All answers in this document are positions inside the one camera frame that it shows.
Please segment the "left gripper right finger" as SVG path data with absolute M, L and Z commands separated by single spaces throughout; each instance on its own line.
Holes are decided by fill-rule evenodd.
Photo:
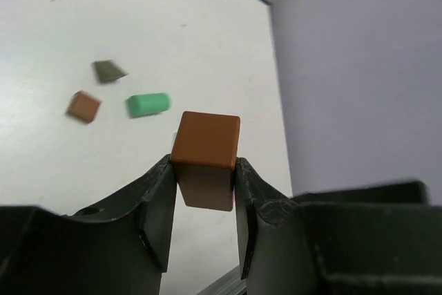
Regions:
M 411 179 L 289 198 L 236 162 L 248 294 L 440 294 L 441 208 Z

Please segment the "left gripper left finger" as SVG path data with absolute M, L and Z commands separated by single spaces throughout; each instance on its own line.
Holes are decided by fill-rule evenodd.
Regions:
M 1 208 L 2 294 L 158 294 L 177 184 L 169 156 L 77 213 Z

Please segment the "green cylinder block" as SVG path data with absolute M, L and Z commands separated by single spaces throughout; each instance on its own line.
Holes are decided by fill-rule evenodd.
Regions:
M 169 110 L 171 98 L 166 93 L 132 95 L 126 100 L 126 107 L 132 118 L 156 115 Z

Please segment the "brown rectangular block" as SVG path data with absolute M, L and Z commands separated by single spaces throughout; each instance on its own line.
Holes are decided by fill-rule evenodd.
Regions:
M 240 118 L 185 111 L 170 156 L 188 207 L 231 211 Z

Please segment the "small brown cube block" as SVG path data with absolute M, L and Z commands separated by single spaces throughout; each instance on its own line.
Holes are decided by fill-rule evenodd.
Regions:
M 101 102 L 84 91 L 78 91 L 73 95 L 66 114 L 83 123 L 90 124 L 94 121 Z

